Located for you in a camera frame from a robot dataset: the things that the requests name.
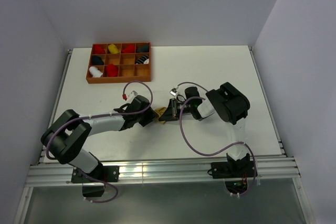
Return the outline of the beige sock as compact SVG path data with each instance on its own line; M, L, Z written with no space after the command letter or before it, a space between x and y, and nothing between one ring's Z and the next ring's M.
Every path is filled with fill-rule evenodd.
M156 114L158 115L158 117L156 118L156 121L164 124L166 121L160 121L159 118L164 114L164 112L166 111L167 107L160 107L160 108L156 108L154 111L156 112Z

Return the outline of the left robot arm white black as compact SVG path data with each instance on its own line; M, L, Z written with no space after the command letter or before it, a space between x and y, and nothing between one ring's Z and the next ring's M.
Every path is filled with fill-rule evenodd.
M42 135L41 143L60 164L69 164L83 172L91 182L103 177L103 165L92 153L83 149L88 137L103 132L124 131L135 124L142 127L158 117L147 98L136 95L130 102L112 112L81 116L66 110Z

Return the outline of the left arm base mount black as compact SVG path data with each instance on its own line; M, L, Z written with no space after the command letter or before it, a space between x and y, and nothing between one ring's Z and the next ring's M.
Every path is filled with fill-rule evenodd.
M91 173L74 168L71 176L72 184L82 184L82 195L85 200L94 203L105 203L114 200L119 190L112 183L119 180L119 166L98 166ZM100 199L104 193L112 189L114 195L109 199Z

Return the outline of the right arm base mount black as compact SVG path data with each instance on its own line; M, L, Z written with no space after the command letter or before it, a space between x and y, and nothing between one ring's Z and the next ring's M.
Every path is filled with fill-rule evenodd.
M235 179L225 182L226 189L232 194L242 194L248 189L248 179L256 179L257 171L253 161L212 162L207 171L213 179Z

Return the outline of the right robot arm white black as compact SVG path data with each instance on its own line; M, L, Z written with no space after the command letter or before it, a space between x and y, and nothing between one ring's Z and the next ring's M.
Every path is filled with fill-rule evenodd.
M224 163L224 174L240 176L245 170L256 172L256 158L246 143L246 117L250 109L248 98L231 83L225 82L218 89L207 90L199 84L190 82L191 86L184 90L185 100L180 100L178 84L170 93L165 111L160 115L159 122L178 121L182 138L187 146L196 154L212 157L223 152L227 161ZM229 145L213 153L202 153L187 140L183 130L183 115L190 114L195 120L202 121L217 114L228 127Z

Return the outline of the red santa sock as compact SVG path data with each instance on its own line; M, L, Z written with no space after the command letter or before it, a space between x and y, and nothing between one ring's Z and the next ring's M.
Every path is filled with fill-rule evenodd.
M106 75L107 77L117 77L119 72L118 66L114 64L109 64L106 66Z

